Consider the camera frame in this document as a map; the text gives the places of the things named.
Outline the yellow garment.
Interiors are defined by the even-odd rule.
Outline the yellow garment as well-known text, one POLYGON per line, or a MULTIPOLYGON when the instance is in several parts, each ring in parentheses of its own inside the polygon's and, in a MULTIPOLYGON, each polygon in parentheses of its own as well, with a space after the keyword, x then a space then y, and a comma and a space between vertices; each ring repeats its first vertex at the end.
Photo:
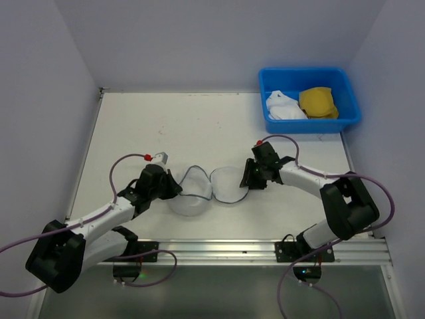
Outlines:
POLYGON ((338 119, 339 117, 331 89, 328 87, 314 87, 300 92, 299 107, 311 119, 338 119))

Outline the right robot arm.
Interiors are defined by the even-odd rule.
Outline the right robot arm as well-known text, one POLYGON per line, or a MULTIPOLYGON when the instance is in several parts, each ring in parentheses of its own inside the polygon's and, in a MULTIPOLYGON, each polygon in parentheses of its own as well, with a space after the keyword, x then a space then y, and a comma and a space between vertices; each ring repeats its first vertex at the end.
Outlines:
POLYGON ((304 256, 333 241, 348 240, 380 217, 365 184, 354 173, 328 177, 301 166, 297 158, 281 158, 269 142, 252 148, 240 187, 263 190, 269 181, 300 189, 321 200, 325 219, 302 231, 295 239, 297 253, 304 256))

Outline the white bra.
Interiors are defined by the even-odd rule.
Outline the white bra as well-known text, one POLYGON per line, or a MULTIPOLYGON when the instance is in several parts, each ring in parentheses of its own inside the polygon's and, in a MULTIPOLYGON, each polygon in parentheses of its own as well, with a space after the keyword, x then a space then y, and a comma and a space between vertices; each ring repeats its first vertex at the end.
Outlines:
POLYGON ((273 120, 306 120, 307 116, 297 100, 286 96, 280 90, 272 91, 266 99, 269 117, 273 120))

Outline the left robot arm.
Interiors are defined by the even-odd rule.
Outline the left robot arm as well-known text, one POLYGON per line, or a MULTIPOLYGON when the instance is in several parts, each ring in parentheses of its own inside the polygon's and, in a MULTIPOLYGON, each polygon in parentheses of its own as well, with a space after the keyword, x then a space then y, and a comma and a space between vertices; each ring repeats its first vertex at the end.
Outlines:
POLYGON ((57 293, 68 290, 81 273, 103 261, 154 263, 159 244, 139 243, 124 227, 150 208, 156 199, 173 199, 182 192, 171 171, 149 164, 139 178, 114 193, 111 203, 82 219, 48 223, 30 253, 25 268, 57 293))

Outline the white mesh laundry bag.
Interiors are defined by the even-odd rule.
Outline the white mesh laundry bag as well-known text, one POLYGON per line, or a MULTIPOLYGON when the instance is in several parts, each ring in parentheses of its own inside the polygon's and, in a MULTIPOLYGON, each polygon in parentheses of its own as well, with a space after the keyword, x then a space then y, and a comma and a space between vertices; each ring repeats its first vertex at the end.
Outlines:
POLYGON ((234 205, 243 201, 249 192, 241 187, 243 169, 218 167, 210 173, 199 165, 191 165, 175 174, 175 181, 182 188, 167 204, 176 214, 194 217, 203 214, 216 201, 234 205))

